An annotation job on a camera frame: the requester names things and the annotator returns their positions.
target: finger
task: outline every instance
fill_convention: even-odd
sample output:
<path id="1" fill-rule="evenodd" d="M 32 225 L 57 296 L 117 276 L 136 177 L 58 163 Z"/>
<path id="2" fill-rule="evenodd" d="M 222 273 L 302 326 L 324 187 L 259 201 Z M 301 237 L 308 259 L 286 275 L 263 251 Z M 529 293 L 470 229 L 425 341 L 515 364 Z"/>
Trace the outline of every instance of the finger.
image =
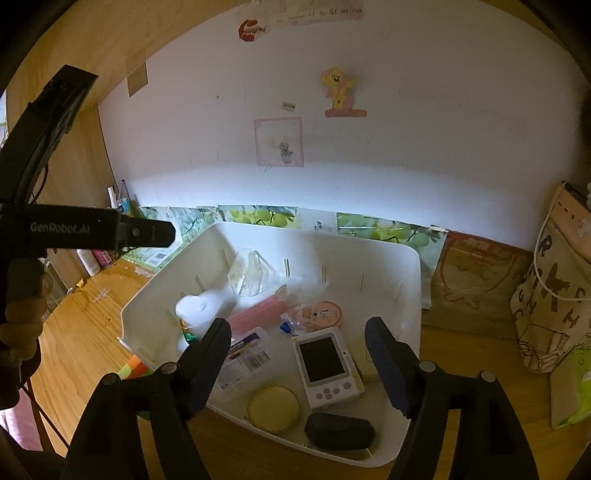
<path id="1" fill-rule="evenodd" d="M 36 342 L 29 342 L 24 346 L 20 346 L 18 348 L 11 349 L 11 352 L 14 356 L 16 356 L 19 360 L 30 360 L 35 355 L 37 351 L 37 343 Z"/>
<path id="2" fill-rule="evenodd" d="M 3 323 L 0 325 L 0 341 L 10 348 L 22 348 L 37 340 L 42 331 L 40 319 L 31 323 Z"/>
<path id="3" fill-rule="evenodd" d="M 53 290 L 53 278 L 47 272 L 45 272 L 39 278 L 39 285 L 37 286 L 37 291 L 35 292 L 40 297 L 47 297 L 51 291 Z"/>
<path id="4" fill-rule="evenodd" d="M 6 307 L 6 320 L 9 323 L 29 323 L 43 317 L 47 311 L 47 300 L 41 297 L 13 301 Z"/>

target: white wall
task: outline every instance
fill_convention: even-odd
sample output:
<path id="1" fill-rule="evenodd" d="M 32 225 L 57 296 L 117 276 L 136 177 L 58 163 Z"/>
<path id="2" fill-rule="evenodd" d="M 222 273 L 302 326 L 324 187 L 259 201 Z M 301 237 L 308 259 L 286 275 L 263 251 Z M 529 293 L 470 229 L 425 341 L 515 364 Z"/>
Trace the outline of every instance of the white wall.
<path id="1" fill-rule="evenodd" d="M 588 85 L 570 56 L 478 0 L 366 0 L 362 21 L 252 44 L 237 10 L 197 26 L 101 104 L 109 158 L 143 205 L 253 203 L 435 224 L 531 249 L 579 162 Z M 327 119 L 321 72 L 357 74 L 366 119 Z M 256 163 L 253 119 L 303 117 L 304 168 Z"/>

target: white plastic basket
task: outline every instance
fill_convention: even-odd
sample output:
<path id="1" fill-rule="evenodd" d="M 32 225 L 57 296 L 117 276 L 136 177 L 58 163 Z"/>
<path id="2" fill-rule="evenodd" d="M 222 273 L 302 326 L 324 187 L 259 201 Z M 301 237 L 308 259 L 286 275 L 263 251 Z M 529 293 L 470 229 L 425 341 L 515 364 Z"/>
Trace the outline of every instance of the white plastic basket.
<path id="1" fill-rule="evenodd" d="M 408 343 L 418 355 L 421 332 L 420 260 L 411 248 L 342 235 L 280 229 L 241 223 L 217 223 L 197 237 L 125 306 L 122 343 L 151 368 L 177 361 L 184 349 L 183 334 L 174 315 L 177 301 L 208 288 L 233 295 L 227 285 L 229 266 L 243 248 L 257 250 L 279 274 L 279 284 L 300 292 L 299 301 L 330 300 L 343 311 L 340 329 L 347 343 L 363 335 L 365 322 L 381 316 L 396 339 Z M 256 297 L 238 298 L 238 307 Z M 372 456 L 351 460 L 309 446 L 303 426 L 310 414 L 298 373 L 291 337 L 278 325 L 267 328 L 282 352 L 281 374 L 271 384 L 291 389 L 300 400 L 298 424 L 279 436 L 264 432 L 245 420 L 248 397 L 224 403 L 212 394 L 208 407 L 260 435 L 312 455 L 364 467 L 378 467 L 396 458 L 408 420 L 391 407 L 380 383 L 365 384 L 359 400 L 332 407 L 330 413 L 368 419 L 376 430 Z"/>

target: wooden table surface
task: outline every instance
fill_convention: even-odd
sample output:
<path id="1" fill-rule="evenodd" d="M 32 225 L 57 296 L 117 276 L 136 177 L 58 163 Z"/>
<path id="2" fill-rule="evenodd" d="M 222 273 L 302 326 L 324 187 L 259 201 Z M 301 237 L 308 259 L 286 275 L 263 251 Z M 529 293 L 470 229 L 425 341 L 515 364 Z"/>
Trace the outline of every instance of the wooden table surface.
<path id="1" fill-rule="evenodd" d="M 149 280 L 150 274 L 124 260 L 102 271 L 64 299 L 49 317 L 41 335 L 43 361 L 33 388 L 67 440 L 72 438 L 86 402 L 100 378 L 118 371 L 130 357 L 118 342 L 121 309 Z M 493 372 L 501 381 L 530 442 L 543 480 L 564 480 L 586 444 L 585 422 L 552 431 L 548 376 L 528 372 L 514 340 L 423 327 L 421 359 L 436 362 L 449 373 L 474 376 Z M 436 478 L 446 479 L 457 436 L 458 412 L 452 411 Z M 163 478 L 150 424 L 139 421 L 146 464 L 152 479 Z M 264 439 L 205 410 L 190 423 L 203 462 L 213 480 L 335 478 L 377 480 L 390 466 L 356 468 L 320 459 Z M 48 429 L 56 451 L 65 455 Z"/>

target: green grape picture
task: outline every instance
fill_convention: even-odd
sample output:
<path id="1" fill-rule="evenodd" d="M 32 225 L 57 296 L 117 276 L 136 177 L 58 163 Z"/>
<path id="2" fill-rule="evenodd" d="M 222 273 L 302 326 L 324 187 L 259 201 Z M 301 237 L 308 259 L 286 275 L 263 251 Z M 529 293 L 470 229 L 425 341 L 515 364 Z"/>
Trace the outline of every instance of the green grape picture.
<path id="1" fill-rule="evenodd" d="M 227 222 L 250 223 L 253 225 L 299 229 L 297 209 L 293 207 L 271 207 L 263 205 L 221 206 Z"/>
<path id="2" fill-rule="evenodd" d="M 339 234 L 408 245 L 419 254 L 431 243 L 441 240 L 437 230 L 352 213 L 337 213 Z"/>

